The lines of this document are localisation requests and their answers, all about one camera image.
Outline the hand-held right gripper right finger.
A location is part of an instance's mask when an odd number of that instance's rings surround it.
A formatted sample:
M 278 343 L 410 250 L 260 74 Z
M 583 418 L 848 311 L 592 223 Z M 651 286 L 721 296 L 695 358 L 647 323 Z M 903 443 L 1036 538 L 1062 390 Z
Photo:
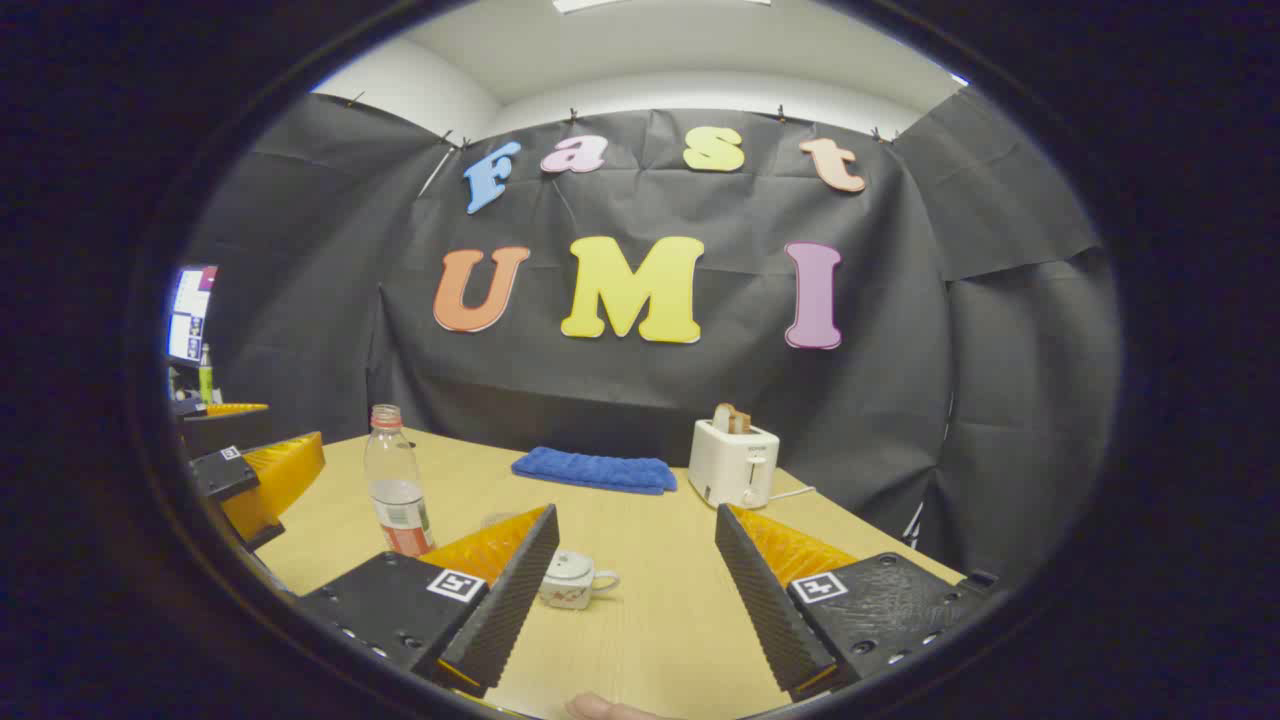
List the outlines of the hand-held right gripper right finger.
M 948 583 L 895 552 L 855 559 L 724 503 L 716 546 L 780 689 L 800 702 L 864 682 L 928 651 L 992 596 L 992 582 Z

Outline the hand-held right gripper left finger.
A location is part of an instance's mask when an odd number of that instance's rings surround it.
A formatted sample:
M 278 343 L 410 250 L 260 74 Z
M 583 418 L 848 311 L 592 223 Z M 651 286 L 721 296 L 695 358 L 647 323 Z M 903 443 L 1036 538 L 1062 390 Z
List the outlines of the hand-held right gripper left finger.
M 480 700 L 499 684 L 559 542 L 547 503 L 424 556 L 376 553 L 297 606 L 383 664 Z

